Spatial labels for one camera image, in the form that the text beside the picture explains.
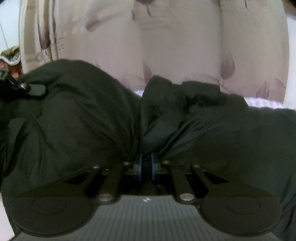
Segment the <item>large black jacket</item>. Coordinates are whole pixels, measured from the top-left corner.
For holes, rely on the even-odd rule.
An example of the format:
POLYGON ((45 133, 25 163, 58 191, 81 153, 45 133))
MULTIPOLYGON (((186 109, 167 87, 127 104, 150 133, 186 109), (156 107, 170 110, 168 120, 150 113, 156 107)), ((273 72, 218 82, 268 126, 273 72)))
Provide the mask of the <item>large black jacket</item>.
POLYGON ((211 101, 161 110, 82 61, 17 80, 45 94, 1 86, 1 195, 16 240, 295 240, 295 111, 154 76, 144 97, 211 101))

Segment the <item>floral lace covered bundle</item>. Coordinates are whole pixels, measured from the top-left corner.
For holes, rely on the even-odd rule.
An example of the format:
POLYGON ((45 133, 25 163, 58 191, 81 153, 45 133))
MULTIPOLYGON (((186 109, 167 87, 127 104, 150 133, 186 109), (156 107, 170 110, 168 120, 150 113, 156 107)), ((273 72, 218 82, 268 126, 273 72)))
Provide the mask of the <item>floral lace covered bundle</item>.
POLYGON ((21 53, 19 46, 1 52, 1 69, 7 69, 12 76, 18 78, 22 75, 21 53))

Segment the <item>pink white checkered bedsheet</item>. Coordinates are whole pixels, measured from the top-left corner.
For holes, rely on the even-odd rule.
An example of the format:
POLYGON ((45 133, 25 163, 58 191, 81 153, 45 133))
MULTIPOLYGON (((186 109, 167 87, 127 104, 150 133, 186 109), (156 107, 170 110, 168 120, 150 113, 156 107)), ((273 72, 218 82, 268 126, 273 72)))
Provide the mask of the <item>pink white checkered bedsheet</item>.
MULTIPOLYGON (((145 93, 144 90, 138 90, 134 91, 135 94, 140 96, 142 98, 142 105, 153 105, 154 107, 160 108, 161 110, 164 110, 165 108, 189 108, 190 104, 193 104, 193 106, 204 108, 207 106, 207 104, 210 104, 210 100, 194 100, 189 101, 189 103, 186 102, 186 100, 183 100, 182 98, 177 99, 168 99, 166 97, 164 98, 156 98, 151 99, 149 96, 144 97, 145 93)), ((288 109, 280 102, 276 101, 270 101, 262 98, 252 98, 252 97, 241 97, 236 94, 227 94, 221 92, 220 97, 222 98, 222 101, 225 101, 226 97, 229 97, 230 99, 237 100, 238 103, 241 101, 245 102, 248 106, 254 107, 254 108, 270 108, 270 109, 288 109)))

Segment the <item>beige leaf print curtain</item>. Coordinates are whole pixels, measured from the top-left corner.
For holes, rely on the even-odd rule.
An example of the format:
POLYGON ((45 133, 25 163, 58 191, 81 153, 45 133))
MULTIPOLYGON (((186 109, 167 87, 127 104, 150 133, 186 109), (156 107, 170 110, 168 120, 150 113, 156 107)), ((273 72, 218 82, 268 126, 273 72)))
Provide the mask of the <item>beige leaf print curtain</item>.
POLYGON ((285 99, 282 1, 21 1, 19 41, 24 72, 82 60, 134 91, 158 75, 285 99))

